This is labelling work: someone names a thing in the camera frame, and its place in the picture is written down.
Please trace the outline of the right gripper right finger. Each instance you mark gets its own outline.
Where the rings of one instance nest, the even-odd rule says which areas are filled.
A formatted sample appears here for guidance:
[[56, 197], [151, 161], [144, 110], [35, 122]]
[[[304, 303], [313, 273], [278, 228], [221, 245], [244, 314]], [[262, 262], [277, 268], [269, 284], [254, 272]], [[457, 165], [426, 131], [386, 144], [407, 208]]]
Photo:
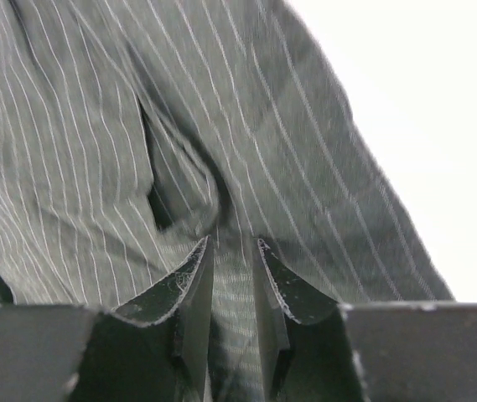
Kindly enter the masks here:
[[266, 401], [362, 399], [336, 300], [287, 268], [256, 238], [252, 273]]

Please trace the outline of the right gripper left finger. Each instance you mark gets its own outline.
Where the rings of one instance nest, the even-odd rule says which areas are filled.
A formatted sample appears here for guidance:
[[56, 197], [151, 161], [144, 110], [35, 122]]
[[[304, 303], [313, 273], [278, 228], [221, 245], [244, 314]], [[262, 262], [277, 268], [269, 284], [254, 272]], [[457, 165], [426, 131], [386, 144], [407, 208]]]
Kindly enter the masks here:
[[203, 401], [214, 278], [210, 237], [91, 327], [72, 401]]

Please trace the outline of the dark pinstriped long sleeve shirt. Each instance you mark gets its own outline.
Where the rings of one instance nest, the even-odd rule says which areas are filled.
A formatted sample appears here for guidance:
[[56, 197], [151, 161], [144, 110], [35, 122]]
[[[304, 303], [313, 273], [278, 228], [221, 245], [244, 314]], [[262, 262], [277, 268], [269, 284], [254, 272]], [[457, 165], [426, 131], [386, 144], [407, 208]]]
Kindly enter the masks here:
[[451, 298], [282, 1], [0, 1], [0, 294], [129, 302], [214, 242], [210, 398], [261, 401], [255, 239], [339, 302]]

